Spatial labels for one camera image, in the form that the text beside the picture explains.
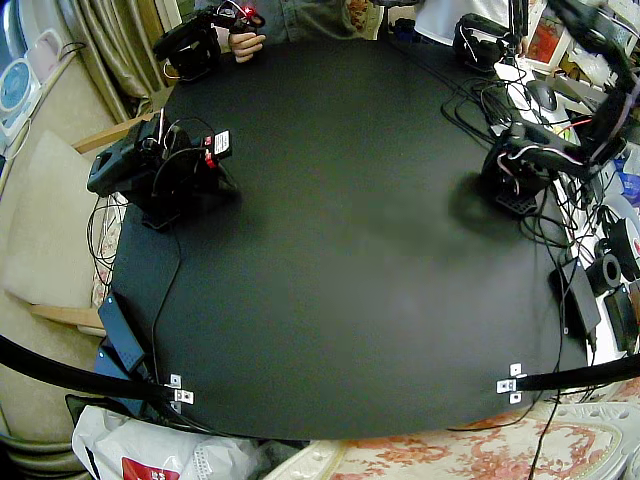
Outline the operator right hand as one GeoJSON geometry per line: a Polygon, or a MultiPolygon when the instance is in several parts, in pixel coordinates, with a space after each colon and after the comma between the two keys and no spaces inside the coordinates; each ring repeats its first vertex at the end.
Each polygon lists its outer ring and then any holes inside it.
{"type": "Polygon", "coordinates": [[[266,36],[254,32],[230,33],[228,44],[237,63],[246,63],[264,47],[266,36]]]}

